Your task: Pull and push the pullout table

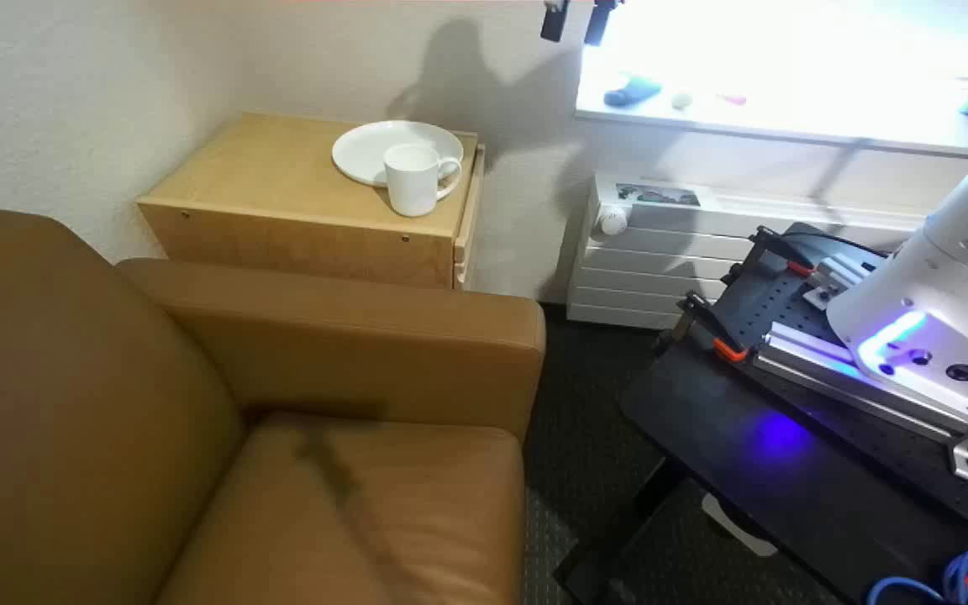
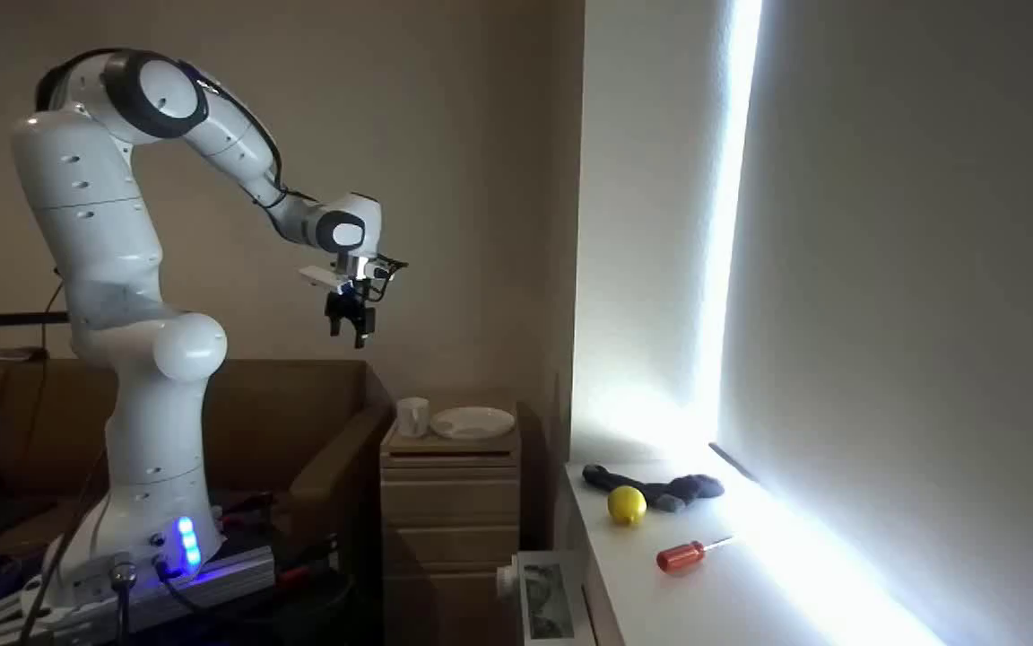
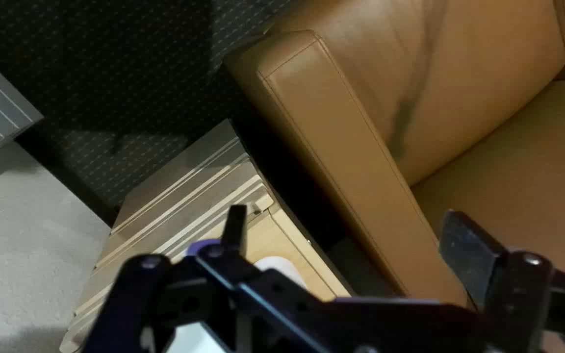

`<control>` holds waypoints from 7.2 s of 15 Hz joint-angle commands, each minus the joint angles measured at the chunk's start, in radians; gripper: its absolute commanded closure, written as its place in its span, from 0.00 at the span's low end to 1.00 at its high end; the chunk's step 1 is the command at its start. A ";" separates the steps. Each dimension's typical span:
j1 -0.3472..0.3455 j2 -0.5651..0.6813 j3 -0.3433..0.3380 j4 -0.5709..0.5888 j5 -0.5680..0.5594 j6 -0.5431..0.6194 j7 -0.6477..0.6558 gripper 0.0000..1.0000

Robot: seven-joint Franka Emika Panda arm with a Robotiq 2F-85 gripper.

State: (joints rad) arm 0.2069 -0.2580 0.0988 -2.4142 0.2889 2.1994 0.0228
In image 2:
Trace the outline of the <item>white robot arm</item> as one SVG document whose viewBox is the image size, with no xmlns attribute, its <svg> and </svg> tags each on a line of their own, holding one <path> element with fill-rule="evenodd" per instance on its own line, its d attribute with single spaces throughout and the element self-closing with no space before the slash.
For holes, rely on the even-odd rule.
<svg viewBox="0 0 1033 646">
<path fill-rule="evenodd" d="M 68 584 L 114 557 L 195 571 L 224 545 L 200 414 L 227 332 L 163 300 L 163 245 L 131 170 L 145 144 L 170 139 L 227 173 L 284 242 L 325 253 L 325 318 L 374 332 L 385 223 L 374 199 L 324 205 L 287 186 L 263 124 L 180 57 L 106 46 L 51 70 L 35 111 L 10 129 L 10 156 L 65 283 L 70 350 L 120 379 L 103 425 L 106 495 L 68 539 Z"/>
</svg>

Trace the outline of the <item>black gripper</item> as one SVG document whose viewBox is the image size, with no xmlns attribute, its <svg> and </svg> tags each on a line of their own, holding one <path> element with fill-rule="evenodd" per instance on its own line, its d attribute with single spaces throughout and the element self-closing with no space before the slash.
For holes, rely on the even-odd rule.
<svg viewBox="0 0 1033 646">
<path fill-rule="evenodd" d="M 375 332 L 375 309 L 369 307 L 366 283 L 342 283 L 325 295 L 325 326 L 331 338 L 342 334 L 342 326 L 356 332 L 356 350 L 366 350 Z"/>
</svg>

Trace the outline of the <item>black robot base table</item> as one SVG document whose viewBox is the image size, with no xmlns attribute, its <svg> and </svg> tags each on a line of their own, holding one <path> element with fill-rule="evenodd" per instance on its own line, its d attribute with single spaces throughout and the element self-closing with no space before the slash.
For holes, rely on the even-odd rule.
<svg viewBox="0 0 1033 646">
<path fill-rule="evenodd" d="M 227 625 L 332 577 L 325 562 L 284 565 L 273 545 L 208 557 L 188 518 L 149 535 L 145 552 L 70 562 L 74 542 L 56 539 L 38 571 L 0 597 L 0 646 L 103 646 L 180 620 Z"/>
</svg>

